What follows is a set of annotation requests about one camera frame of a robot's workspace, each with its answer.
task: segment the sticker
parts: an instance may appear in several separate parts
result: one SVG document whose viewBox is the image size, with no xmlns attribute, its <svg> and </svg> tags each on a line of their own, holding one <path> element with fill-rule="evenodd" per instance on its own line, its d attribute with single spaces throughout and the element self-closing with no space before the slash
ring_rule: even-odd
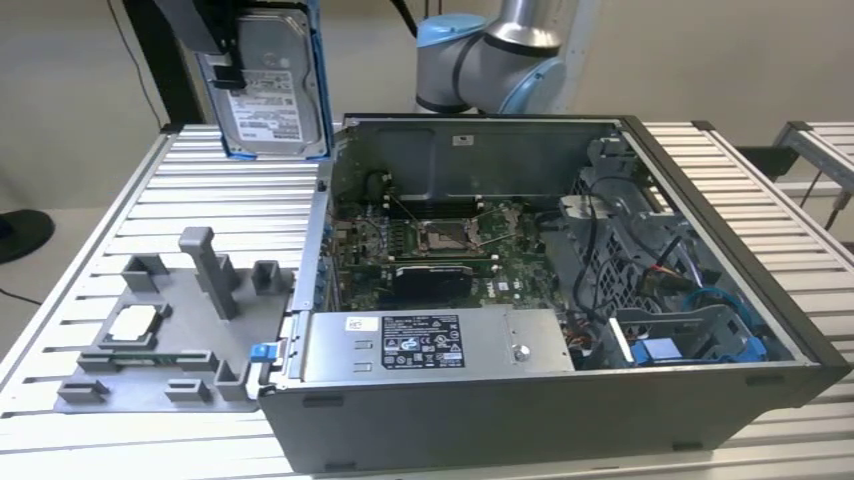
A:
<svg viewBox="0 0 854 480">
<path fill-rule="evenodd" d="M 348 332 L 375 332 L 379 330 L 379 317 L 347 317 L 344 330 Z"/>
<path fill-rule="evenodd" d="M 228 92 L 240 140 L 302 142 L 291 72 L 244 71 L 246 89 Z"/>
<path fill-rule="evenodd" d="M 388 370 L 462 368 L 463 354 L 456 315 L 383 317 L 383 367 Z"/>
<path fill-rule="evenodd" d="M 471 147 L 474 144 L 474 135 L 454 135 L 451 137 L 451 145 L 454 145 L 455 147 Z"/>
</svg>

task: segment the cable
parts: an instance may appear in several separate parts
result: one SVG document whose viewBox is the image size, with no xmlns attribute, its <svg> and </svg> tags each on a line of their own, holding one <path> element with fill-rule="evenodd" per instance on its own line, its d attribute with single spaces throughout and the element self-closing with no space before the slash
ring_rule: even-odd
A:
<svg viewBox="0 0 854 480">
<path fill-rule="evenodd" d="M 613 210 L 617 210 L 617 208 L 614 207 L 614 204 L 598 193 L 594 193 L 593 189 L 594 187 L 599 184 L 601 181 L 603 180 L 619 180 L 622 182 L 627 182 L 631 183 L 634 185 L 634 187 L 638 189 L 638 192 L 641 193 L 641 195 L 643 195 L 643 190 L 641 188 L 641 185 L 638 185 L 638 183 L 631 180 L 630 178 L 626 177 L 618 177 L 618 176 L 613 176 L 613 175 L 607 175 L 605 177 L 599 177 L 591 184 L 590 187 L 587 188 L 587 195 L 594 196 L 595 198 L 598 198 L 599 200 L 602 200 L 610 207 Z M 646 254 L 651 257 L 651 258 L 657 258 L 658 257 L 658 252 L 655 251 L 655 249 L 653 247 L 650 247 L 643 240 L 641 240 L 641 238 L 638 237 L 638 234 L 634 232 L 634 230 L 631 229 L 630 226 L 630 222 L 626 222 L 626 233 L 629 234 L 629 238 L 631 238 L 631 241 L 635 242 L 635 244 L 641 247 L 641 249 L 646 252 Z"/>
<path fill-rule="evenodd" d="M 15 300 L 20 300 L 21 302 L 32 303 L 33 305 L 39 305 L 39 306 L 41 305 L 41 302 L 39 302 L 37 300 L 33 300 L 32 298 L 27 298 L 21 295 L 16 295 L 12 292 L 7 292 L 1 288 L 0 288 L 0 294 L 5 295 L 9 298 L 13 298 Z"/>
<path fill-rule="evenodd" d="M 151 101 L 151 97 L 148 96 L 148 90 L 146 89 L 146 82 L 143 81 L 143 69 L 139 66 L 139 62 L 136 61 L 136 57 L 134 56 L 134 50 L 131 50 L 131 46 L 128 45 L 128 39 L 124 37 L 124 31 L 121 30 L 121 24 L 119 23 L 119 17 L 116 16 L 116 10 L 112 7 L 112 1 L 107 0 L 107 7 L 109 8 L 109 16 L 112 17 L 112 22 L 116 25 L 116 30 L 119 31 L 119 37 L 121 38 L 121 45 L 124 45 L 124 50 L 128 52 L 128 56 L 131 57 L 131 61 L 134 62 L 134 67 L 136 68 L 136 79 L 139 80 L 139 86 L 143 89 L 143 96 L 146 97 L 146 103 L 148 103 L 148 108 L 151 109 L 151 113 L 158 120 L 158 130 L 163 126 L 163 120 L 160 120 L 160 115 L 158 115 L 158 110 L 155 109 L 155 104 Z"/>
<path fill-rule="evenodd" d="M 810 198 L 810 194 L 813 193 L 813 189 L 815 188 L 818 179 L 822 178 L 822 173 L 823 172 L 819 170 L 818 173 L 815 174 L 815 178 L 813 179 L 813 183 L 810 183 L 810 186 L 806 189 L 806 192 L 803 193 L 803 198 L 801 199 L 801 205 L 798 205 L 801 208 L 803 208 L 803 205 L 806 205 L 806 201 Z"/>
<path fill-rule="evenodd" d="M 830 227 L 833 227 L 833 224 L 837 222 L 837 215 L 839 215 L 841 210 L 838 208 L 833 209 L 833 212 L 830 212 L 830 217 L 827 218 L 827 223 L 825 224 L 825 230 L 830 230 Z"/>
<path fill-rule="evenodd" d="M 590 269 L 590 262 L 593 261 L 593 253 L 597 248 L 597 229 L 599 220 L 597 218 L 597 209 L 593 206 L 591 196 L 587 195 L 587 202 L 590 204 L 590 236 L 587 238 L 587 249 L 585 251 L 585 258 L 582 260 L 582 268 L 578 272 L 578 276 L 575 277 L 575 282 L 573 284 L 573 301 L 575 305 L 582 309 L 582 311 L 587 314 L 587 318 L 591 320 L 601 319 L 599 314 L 595 312 L 593 308 L 586 306 L 582 303 L 579 290 L 582 287 L 582 281 L 585 279 L 585 274 Z"/>
<path fill-rule="evenodd" d="M 655 266 L 657 267 L 661 267 L 662 265 L 665 265 L 665 262 L 667 261 L 667 257 L 670 256 L 670 254 L 675 250 L 677 245 L 679 245 L 681 241 L 682 241 L 682 237 L 679 235 L 677 235 L 675 238 L 670 241 L 670 245 L 667 245 L 667 248 L 662 252 L 662 255 L 658 257 L 658 260 L 655 260 Z"/>
<path fill-rule="evenodd" d="M 693 302 L 694 298 L 698 295 L 703 295 L 703 294 L 707 294 L 707 293 L 718 295 L 723 300 L 730 302 L 730 304 L 738 310 L 738 316 L 742 318 L 742 320 L 745 321 L 747 326 L 749 327 L 753 326 L 753 315 L 750 314 L 750 310 L 747 310 L 747 307 L 745 306 L 745 303 L 738 298 L 735 298 L 735 296 L 733 294 L 730 294 L 725 290 L 721 290 L 717 287 L 703 287 L 703 288 L 701 288 L 698 290 L 694 290 L 694 292 L 689 293 L 685 296 L 685 299 L 682 300 L 682 311 L 690 310 L 691 309 L 691 302 Z"/>
<path fill-rule="evenodd" d="M 403 23 L 406 23 L 406 28 L 410 30 L 412 37 L 418 37 L 418 25 L 415 24 L 415 19 L 412 18 L 412 12 L 410 12 L 410 7 L 406 4 L 404 0 L 390 0 L 391 4 L 398 9 L 398 13 L 400 14 L 400 18 L 403 19 Z"/>
</svg>

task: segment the black stand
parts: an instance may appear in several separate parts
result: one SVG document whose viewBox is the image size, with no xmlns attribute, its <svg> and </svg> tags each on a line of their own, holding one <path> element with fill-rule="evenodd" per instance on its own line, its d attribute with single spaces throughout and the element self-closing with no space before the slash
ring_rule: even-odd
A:
<svg viewBox="0 0 854 480">
<path fill-rule="evenodd" d="M 53 220 L 37 210 L 0 215 L 0 264 L 35 252 L 53 236 Z"/>
</svg>

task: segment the motherboard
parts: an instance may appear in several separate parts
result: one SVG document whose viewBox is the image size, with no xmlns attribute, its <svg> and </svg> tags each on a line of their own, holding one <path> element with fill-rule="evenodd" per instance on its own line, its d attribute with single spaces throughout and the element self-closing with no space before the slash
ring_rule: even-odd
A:
<svg viewBox="0 0 854 480">
<path fill-rule="evenodd" d="M 475 308 L 567 310 L 540 238 L 555 211 L 514 200 L 339 207 L 335 301 L 342 311 Z"/>
</svg>

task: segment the barcode label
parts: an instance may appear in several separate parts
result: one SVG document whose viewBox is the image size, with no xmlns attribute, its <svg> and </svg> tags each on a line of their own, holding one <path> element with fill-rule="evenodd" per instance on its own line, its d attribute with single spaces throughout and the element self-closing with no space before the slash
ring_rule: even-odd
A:
<svg viewBox="0 0 854 480">
<path fill-rule="evenodd" d="M 247 87 L 228 93 L 242 140 L 302 142 L 291 72 L 243 72 Z"/>
</svg>

